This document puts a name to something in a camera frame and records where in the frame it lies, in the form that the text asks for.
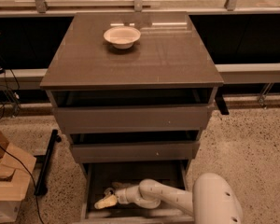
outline box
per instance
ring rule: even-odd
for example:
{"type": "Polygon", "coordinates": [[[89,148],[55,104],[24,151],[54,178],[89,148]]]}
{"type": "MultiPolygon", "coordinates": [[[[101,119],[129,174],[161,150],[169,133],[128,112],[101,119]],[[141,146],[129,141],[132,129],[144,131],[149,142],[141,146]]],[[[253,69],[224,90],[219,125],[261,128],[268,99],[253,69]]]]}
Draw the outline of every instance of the box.
{"type": "MultiPolygon", "coordinates": [[[[21,148],[9,143],[1,132],[0,145],[3,148],[7,147],[7,152],[22,161],[29,172],[34,170],[36,158],[21,148]]],[[[1,149],[0,155],[0,158],[2,158],[0,162],[0,177],[13,174],[10,181],[0,181],[0,223],[13,222],[17,218],[21,201],[26,196],[30,175],[16,159],[1,149]]]]}

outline concrete floor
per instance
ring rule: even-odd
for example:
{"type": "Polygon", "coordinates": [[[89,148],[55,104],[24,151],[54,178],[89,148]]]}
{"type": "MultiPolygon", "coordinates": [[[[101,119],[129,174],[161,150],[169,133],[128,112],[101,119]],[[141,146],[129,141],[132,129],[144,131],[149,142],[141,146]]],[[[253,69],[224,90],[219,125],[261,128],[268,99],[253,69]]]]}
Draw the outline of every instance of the concrete floor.
{"type": "MultiPolygon", "coordinates": [[[[187,180],[191,187],[205,172],[223,176],[232,186],[245,215],[244,224],[280,224],[280,98],[268,97],[268,109],[256,98],[227,98],[228,116],[215,110],[203,132],[187,180]]],[[[58,129],[50,105],[23,105],[14,118],[0,120],[0,130],[12,143],[31,152],[44,152],[52,129],[58,129]]],[[[61,134],[52,155],[47,195],[39,198],[44,222],[80,220],[86,180],[61,134]]],[[[16,223],[40,223],[32,184],[16,223]]]]}

